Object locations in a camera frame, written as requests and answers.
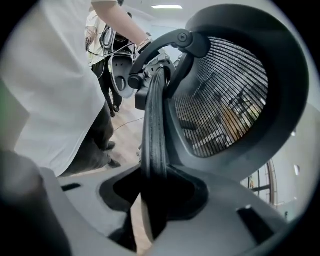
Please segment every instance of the white shirt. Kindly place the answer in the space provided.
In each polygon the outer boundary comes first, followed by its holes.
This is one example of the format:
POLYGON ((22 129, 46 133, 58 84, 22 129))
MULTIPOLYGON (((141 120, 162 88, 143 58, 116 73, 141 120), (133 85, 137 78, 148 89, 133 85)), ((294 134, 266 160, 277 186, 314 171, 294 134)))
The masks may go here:
MULTIPOLYGON (((117 0, 92 0, 103 2, 117 0)), ((101 111, 84 30, 91 0, 41 0, 13 32, 0 76, 28 111, 14 151, 61 175, 101 111)))
MULTIPOLYGON (((101 47, 100 38, 106 28, 106 23, 104 23, 98 17, 96 11, 92 11, 90 12, 87 18, 86 27, 87 29, 90 29, 90 27, 93 27, 94 28, 93 30, 96 31, 96 37, 92 42, 92 44, 90 45, 89 51, 96 55, 104 55, 104 50, 101 47)), ((88 58, 89 58, 90 66, 97 64, 104 59, 104 57, 93 55, 89 51, 88 51, 88 58)))

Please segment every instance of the black cable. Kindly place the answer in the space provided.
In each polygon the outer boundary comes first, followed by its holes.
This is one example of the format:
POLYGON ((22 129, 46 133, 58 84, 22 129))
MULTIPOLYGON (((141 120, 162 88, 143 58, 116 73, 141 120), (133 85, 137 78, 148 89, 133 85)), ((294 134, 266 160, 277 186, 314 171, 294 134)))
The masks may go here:
POLYGON ((126 126, 126 125, 128 125, 128 124, 131 124, 131 123, 134 123, 134 122, 137 122, 137 121, 139 121, 139 120, 141 120, 141 119, 144 119, 144 118, 145 118, 145 117, 141 117, 141 118, 139 118, 139 119, 137 119, 137 120, 133 120, 133 121, 130 121, 130 122, 126 122, 125 124, 119 126, 117 129, 115 129, 114 132, 116 132, 116 131, 117 131, 118 129, 120 129, 121 127, 124 127, 124 126, 126 126))
POLYGON ((260 170, 258 170, 258 188, 260 188, 260 170))
POLYGON ((92 38, 90 36, 88 36, 84 39, 84 41, 85 41, 85 50, 88 51, 89 47, 92 43, 92 38))
POLYGON ((133 46, 134 44, 135 44, 134 42, 129 43, 128 45, 125 45, 124 47, 120 48, 119 50, 114 50, 114 51, 112 51, 112 52, 110 52, 108 54, 103 54, 103 55, 95 54, 95 53, 93 53, 93 52, 91 52, 89 50, 88 50, 88 52, 91 53, 92 55, 95 55, 95 56, 98 56, 98 57, 108 57, 110 55, 116 54, 117 52, 120 52, 121 50, 125 49, 126 47, 133 46))
POLYGON ((102 73, 101 73, 101 75, 99 76, 98 80, 99 80, 100 78, 102 78, 102 76, 104 75, 104 73, 105 73, 105 67, 106 67, 106 56, 103 57, 103 69, 102 69, 102 73))

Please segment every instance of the ceiling light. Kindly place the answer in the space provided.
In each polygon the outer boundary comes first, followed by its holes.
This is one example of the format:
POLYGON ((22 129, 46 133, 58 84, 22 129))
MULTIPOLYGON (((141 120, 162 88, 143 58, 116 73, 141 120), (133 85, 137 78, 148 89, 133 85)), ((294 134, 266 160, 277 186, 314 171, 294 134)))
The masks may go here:
POLYGON ((181 5, 154 5, 153 9, 183 9, 181 5))

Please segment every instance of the screw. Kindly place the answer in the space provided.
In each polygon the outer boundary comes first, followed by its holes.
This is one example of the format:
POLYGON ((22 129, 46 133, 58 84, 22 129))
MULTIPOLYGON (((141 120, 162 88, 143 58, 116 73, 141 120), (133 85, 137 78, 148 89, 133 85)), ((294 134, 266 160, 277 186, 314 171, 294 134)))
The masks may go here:
POLYGON ((179 34, 178 35, 178 40, 180 41, 180 42, 185 42, 185 41, 187 41, 187 35, 185 34, 185 33, 181 33, 181 34, 179 34))

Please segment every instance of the black pants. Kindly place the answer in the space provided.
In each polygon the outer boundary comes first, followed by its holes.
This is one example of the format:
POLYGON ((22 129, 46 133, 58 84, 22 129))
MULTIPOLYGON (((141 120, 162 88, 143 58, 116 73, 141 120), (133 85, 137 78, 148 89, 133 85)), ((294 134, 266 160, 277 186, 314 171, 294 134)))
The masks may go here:
POLYGON ((105 58, 105 66, 104 61, 100 61, 97 64, 92 66, 92 71, 99 78, 103 73, 102 77, 99 79, 99 83, 104 94, 105 100, 108 103, 109 109, 111 112, 114 111, 113 105, 117 106, 120 109, 122 104, 122 97, 117 94, 111 80, 111 74, 109 72, 109 59, 110 57, 105 58), (110 99, 109 90, 112 92, 113 104, 110 99))
POLYGON ((78 153, 63 177, 100 169, 110 163, 110 156, 104 152, 114 134, 107 102, 84 138, 78 153))

